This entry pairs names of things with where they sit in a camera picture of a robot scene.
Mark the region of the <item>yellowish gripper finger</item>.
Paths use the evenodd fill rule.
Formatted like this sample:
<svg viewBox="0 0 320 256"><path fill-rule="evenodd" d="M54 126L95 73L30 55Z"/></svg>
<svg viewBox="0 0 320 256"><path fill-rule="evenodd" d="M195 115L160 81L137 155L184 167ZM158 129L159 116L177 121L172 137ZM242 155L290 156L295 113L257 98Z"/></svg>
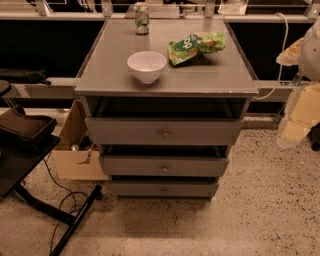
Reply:
<svg viewBox="0 0 320 256"><path fill-rule="evenodd" d="M289 95L284 113L278 128L277 144L281 148L292 148L320 123L320 83L296 87Z"/></svg>

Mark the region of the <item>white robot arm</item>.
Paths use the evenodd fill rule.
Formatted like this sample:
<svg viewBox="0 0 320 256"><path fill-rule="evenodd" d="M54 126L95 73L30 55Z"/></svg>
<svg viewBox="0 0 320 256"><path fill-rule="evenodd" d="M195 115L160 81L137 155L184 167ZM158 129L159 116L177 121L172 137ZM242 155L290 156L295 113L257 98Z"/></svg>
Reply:
<svg viewBox="0 0 320 256"><path fill-rule="evenodd" d="M303 38L280 53L276 62L284 66L297 65L299 74L310 80L308 86L291 92L279 125L277 143L282 148L290 148L298 145L320 123L320 20Z"/></svg>

